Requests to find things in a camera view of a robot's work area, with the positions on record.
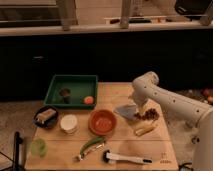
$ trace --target brush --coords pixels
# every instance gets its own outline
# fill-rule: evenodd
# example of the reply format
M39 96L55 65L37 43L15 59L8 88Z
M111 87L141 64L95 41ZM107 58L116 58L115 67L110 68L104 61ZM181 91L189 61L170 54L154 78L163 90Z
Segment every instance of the brush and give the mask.
M150 164L152 163L151 159L146 159L142 157L136 157L136 156L125 156L120 154L111 153L109 150L104 151L103 153L103 160L106 163L112 163L112 161L129 161L133 163L138 164Z

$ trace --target orange ball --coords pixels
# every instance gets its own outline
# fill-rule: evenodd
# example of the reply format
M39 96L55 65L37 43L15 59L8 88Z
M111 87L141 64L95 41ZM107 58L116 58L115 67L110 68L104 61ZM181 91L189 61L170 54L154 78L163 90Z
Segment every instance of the orange ball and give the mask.
M86 96L84 98L84 104L90 105L94 103L94 98L92 96Z

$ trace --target white lid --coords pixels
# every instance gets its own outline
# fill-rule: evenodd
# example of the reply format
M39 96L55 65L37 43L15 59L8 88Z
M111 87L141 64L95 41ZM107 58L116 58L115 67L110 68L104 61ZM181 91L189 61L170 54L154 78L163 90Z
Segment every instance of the white lid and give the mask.
M69 114L65 115L60 122L61 129L70 133L70 131L75 131L77 126L77 118L75 115Z

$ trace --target green vegetable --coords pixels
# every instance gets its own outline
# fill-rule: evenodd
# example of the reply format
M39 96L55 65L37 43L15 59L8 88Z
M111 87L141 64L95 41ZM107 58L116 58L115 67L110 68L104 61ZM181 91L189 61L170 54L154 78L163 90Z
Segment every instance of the green vegetable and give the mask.
M95 137L91 140L89 140L86 144L83 145L83 147L81 148L80 150L80 155L83 157L84 156L84 151L89 148L90 146L96 144L96 143L103 143L105 142L105 138L102 137L102 136L98 136L98 137Z
M30 145L30 151L32 155L44 157L47 153L47 146L45 141L41 138L33 140Z

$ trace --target small bowl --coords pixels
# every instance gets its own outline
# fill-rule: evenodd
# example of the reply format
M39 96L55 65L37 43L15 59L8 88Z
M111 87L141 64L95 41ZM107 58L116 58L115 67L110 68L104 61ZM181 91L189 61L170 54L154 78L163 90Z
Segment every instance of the small bowl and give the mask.
M96 135L110 134L117 124L117 120L113 112L107 109L92 111L89 118L89 128Z
M37 115L39 113L42 113L48 109L53 109L56 113L54 114L54 116L52 116L51 118L49 118L48 120L46 120L44 123L38 122L37 120ZM35 116L34 116L34 123L38 126L38 127L42 127L42 128L52 128L56 125L58 121L58 111L52 107L52 106L44 106L41 109L39 109Z

